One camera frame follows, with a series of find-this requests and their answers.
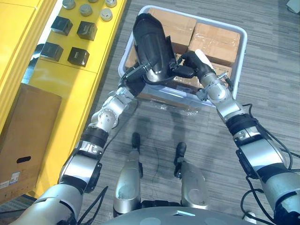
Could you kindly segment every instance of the white plastic tray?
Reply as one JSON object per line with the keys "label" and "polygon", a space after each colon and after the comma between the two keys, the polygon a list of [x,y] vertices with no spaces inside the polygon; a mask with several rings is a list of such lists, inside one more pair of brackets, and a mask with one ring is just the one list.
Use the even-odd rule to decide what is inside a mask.
{"label": "white plastic tray", "polygon": [[[206,19],[206,18],[199,17],[199,16],[196,16],[196,15],[190,15],[190,14],[170,10],[170,9],[167,9],[167,8],[151,6],[151,5],[144,6],[140,10],[139,14],[147,13],[150,8],[157,8],[157,9],[164,10],[164,11],[167,11],[167,12],[188,16],[188,17],[196,19],[197,23],[204,23],[204,24],[215,26],[215,27],[220,27],[220,28],[223,28],[223,29],[226,29],[226,30],[231,30],[231,31],[234,31],[234,32],[237,32],[237,33],[240,34],[239,49],[238,49],[238,53],[237,53],[235,63],[232,66],[232,73],[231,73],[231,78],[230,78],[231,81],[233,82],[232,96],[235,99],[236,95],[237,95],[237,92],[238,92],[238,87],[239,87],[239,82],[240,82],[240,74],[241,74],[241,70],[242,70],[242,66],[243,66],[244,55],[245,55],[245,50],[246,50],[246,45],[247,45],[247,33],[246,33],[246,31],[244,29],[242,29],[241,27],[234,26],[234,25],[231,25],[231,24],[227,24],[227,23],[224,23],[224,22],[219,22],[219,21],[215,21],[215,20],[211,20],[211,19]],[[120,62],[119,67],[118,67],[118,72],[119,72],[120,77],[122,77],[125,74],[125,71],[126,71],[125,63],[127,61],[131,46],[133,44],[133,41],[134,41],[134,38],[133,38],[133,34],[131,33],[130,37],[129,37],[129,40],[127,42],[126,48],[125,48],[124,55],[122,56],[121,62]],[[163,99],[166,99],[166,100],[169,100],[169,101],[183,103],[185,105],[189,105],[189,106],[194,107],[194,108],[201,107],[202,105],[212,105],[212,103],[210,101],[206,101],[206,102],[201,101],[196,95],[185,93],[183,91],[172,89],[172,88],[165,87],[165,86],[162,86],[162,85],[148,85],[148,84],[146,84],[146,86],[143,90],[143,93],[151,94],[151,95],[154,95],[154,96],[157,96],[159,98],[163,98]]]}

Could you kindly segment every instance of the floor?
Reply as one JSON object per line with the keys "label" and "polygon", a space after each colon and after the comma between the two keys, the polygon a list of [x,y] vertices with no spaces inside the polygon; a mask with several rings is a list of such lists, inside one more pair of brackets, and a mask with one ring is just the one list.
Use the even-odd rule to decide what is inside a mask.
{"label": "floor", "polygon": [[[135,16],[144,5],[156,5],[199,15],[244,28],[248,34],[237,100],[253,103],[253,115],[294,152],[300,151],[300,50],[299,15],[287,11],[287,0],[127,0],[127,5],[105,69],[91,114],[101,108],[119,79],[118,64],[124,53]],[[125,115],[121,122],[128,119]],[[111,219],[113,190],[130,151],[131,134],[141,134],[144,177],[142,200],[180,201],[180,180],[173,177],[174,150],[187,143],[186,158],[202,169],[211,199],[211,210],[242,217],[240,199],[249,190],[238,162],[237,147],[214,108],[187,112],[150,101],[140,101],[135,114],[110,144],[94,192],[84,196],[87,209],[106,185],[101,212],[94,224]],[[298,159],[294,168],[299,168]],[[265,197],[260,195],[271,213]],[[253,197],[245,209],[265,218]]]}

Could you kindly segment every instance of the black wire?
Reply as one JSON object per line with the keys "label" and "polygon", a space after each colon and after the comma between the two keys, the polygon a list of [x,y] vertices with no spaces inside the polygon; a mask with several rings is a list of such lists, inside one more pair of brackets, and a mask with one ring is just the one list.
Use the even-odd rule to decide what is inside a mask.
{"label": "black wire", "polygon": [[244,106],[244,107],[245,107],[245,106],[249,106],[249,115],[250,115],[252,118],[254,118],[253,115],[252,115],[252,113],[251,113],[252,106],[253,106],[252,103],[245,104],[245,105],[243,105],[243,106]]}
{"label": "black wire", "polygon": [[277,141],[286,150],[286,152],[288,153],[289,158],[290,158],[290,164],[289,164],[288,169],[291,170],[291,168],[293,166],[293,156],[292,156],[292,153],[290,152],[290,150],[280,140],[278,140],[270,131],[268,131],[262,125],[260,125],[260,126],[261,126],[261,128],[264,129],[265,132],[268,133],[268,135],[270,135],[275,141]]}
{"label": "black wire", "polygon": [[[243,105],[243,106],[249,106],[249,115],[252,117],[252,118],[254,118],[253,117],[253,115],[252,115],[252,113],[251,113],[251,110],[252,110],[252,104],[251,103],[249,103],[249,104],[246,104],[246,105]],[[278,142],[286,151],[285,152],[287,152],[288,153],[288,155],[289,155],[289,158],[290,158],[290,164],[289,164],[289,167],[288,167],[288,169],[289,170],[291,170],[291,168],[292,168],[292,166],[293,166],[293,156],[292,156],[292,153],[290,152],[290,150],[278,139],[278,138],[276,138],[270,131],[268,131],[266,128],[264,128],[259,122],[257,122],[257,125],[261,128],[261,129],[263,129],[268,135],[270,135],[276,142]]]}
{"label": "black wire", "polygon": [[[263,193],[263,190],[261,190],[261,189],[253,189],[253,191],[254,191],[254,192],[257,191],[257,192]],[[245,216],[247,216],[247,217],[249,217],[249,218],[251,218],[251,219],[255,219],[255,220],[259,221],[259,222],[262,222],[262,223],[265,223],[265,224],[268,224],[268,225],[274,225],[273,223],[270,223],[270,222],[268,222],[268,221],[266,221],[266,220],[263,220],[263,219],[254,217],[254,216],[252,216],[251,214],[249,214],[248,212],[246,212],[246,211],[244,210],[244,206],[243,206],[243,205],[244,205],[245,198],[247,197],[248,194],[253,193],[253,191],[252,191],[252,190],[249,190],[249,191],[247,191],[247,192],[243,195],[243,197],[242,197],[242,199],[241,199],[241,201],[240,201],[240,209],[241,209],[242,212],[245,214]]]}
{"label": "black wire", "polygon": [[[89,206],[89,208],[84,212],[84,214],[80,217],[80,219],[78,220],[78,225],[80,225],[80,224],[82,224],[82,225],[90,225],[93,221],[94,221],[94,219],[95,219],[95,217],[96,217],[96,215],[98,214],[98,212],[99,212],[99,210],[100,210],[100,207],[101,207],[101,205],[102,205],[102,201],[103,201],[103,199],[104,199],[104,196],[105,196],[105,193],[106,193],[106,191],[107,191],[107,189],[108,189],[108,186],[106,186],[102,191],[101,191],[101,193],[98,195],[98,197],[94,200],[94,202]],[[99,202],[99,205],[98,205],[98,207],[97,207],[97,209],[96,209],[96,212],[94,213],[94,216],[91,218],[91,219],[89,219],[86,223],[82,223],[82,221],[83,221],[83,219],[86,217],[86,215],[90,212],[90,210],[94,207],[94,205],[99,201],[99,199],[101,198],[101,200],[100,200],[100,202]]]}
{"label": "black wire", "polygon": [[251,181],[249,180],[249,176],[246,176],[246,180],[251,188],[251,191],[253,193],[253,196],[255,198],[255,200],[257,201],[257,204],[259,205],[259,208],[261,208],[262,212],[266,215],[266,217],[271,221],[271,222],[275,222],[274,219],[267,213],[267,211],[265,210],[265,208],[263,207],[261,201],[259,200],[256,192],[254,191],[253,185],[251,183]]}
{"label": "black wire", "polygon": [[295,156],[295,157],[300,158],[300,155],[298,155],[298,154],[296,154],[296,153],[291,152],[291,154],[292,154],[293,156]]}
{"label": "black wire", "polygon": [[132,117],[132,115],[136,112],[136,109],[138,108],[139,106],[139,102],[136,101],[136,106],[135,106],[135,109],[134,111],[132,112],[131,116],[129,116],[127,118],[127,120],[120,126],[119,130],[115,133],[115,135],[111,138],[111,140],[105,145],[105,147],[103,148],[103,154],[104,152],[106,151],[107,147],[109,146],[109,144],[113,141],[113,139],[118,135],[118,133],[122,130],[122,128],[127,124],[127,122],[129,121],[129,119]]}

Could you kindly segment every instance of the brown cardboard box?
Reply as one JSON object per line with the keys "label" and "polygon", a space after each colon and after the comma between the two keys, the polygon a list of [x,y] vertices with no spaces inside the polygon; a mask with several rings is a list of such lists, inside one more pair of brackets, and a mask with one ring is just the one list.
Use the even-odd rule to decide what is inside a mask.
{"label": "brown cardboard box", "polygon": [[129,55],[127,57],[126,63],[125,63],[125,68],[128,69],[130,67],[133,67],[133,65],[137,62],[137,57],[135,53],[135,47],[132,45]]}
{"label": "brown cardboard box", "polygon": [[196,19],[156,8],[149,9],[148,13],[162,23],[165,36],[171,36],[174,52],[185,53],[193,35]]}
{"label": "brown cardboard box", "polygon": [[21,84],[0,135],[0,204],[35,187],[60,102]]}
{"label": "brown cardboard box", "polygon": [[[227,76],[230,78],[232,71],[230,67],[222,66],[216,63],[212,63],[212,66],[214,67],[217,75],[227,72]],[[203,88],[197,77],[188,79],[176,76],[166,86],[192,94],[195,94],[200,88]]]}
{"label": "brown cardboard box", "polygon": [[239,43],[239,33],[197,23],[188,49],[201,49],[211,62],[230,67],[235,62]]}

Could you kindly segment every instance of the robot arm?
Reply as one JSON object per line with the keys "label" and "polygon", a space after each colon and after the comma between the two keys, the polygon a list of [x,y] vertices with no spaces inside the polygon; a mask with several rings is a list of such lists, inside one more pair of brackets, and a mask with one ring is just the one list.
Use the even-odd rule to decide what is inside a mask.
{"label": "robot arm", "polygon": [[104,102],[64,164],[58,184],[50,187],[12,224],[77,224],[83,193],[91,192],[100,176],[100,159],[108,135],[133,98],[128,88],[120,87]]}
{"label": "robot arm", "polygon": [[245,173],[248,177],[260,180],[274,211],[275,223],[299,224],[300,176],[286,168],[280,150],[264,128],[233,99],[203,55],[200,50],[183,55],[184,65],[194,68],[204,87],[197,93],[198,97],[201,100],[209,99],[215,105],[239,148],[236,153]]}

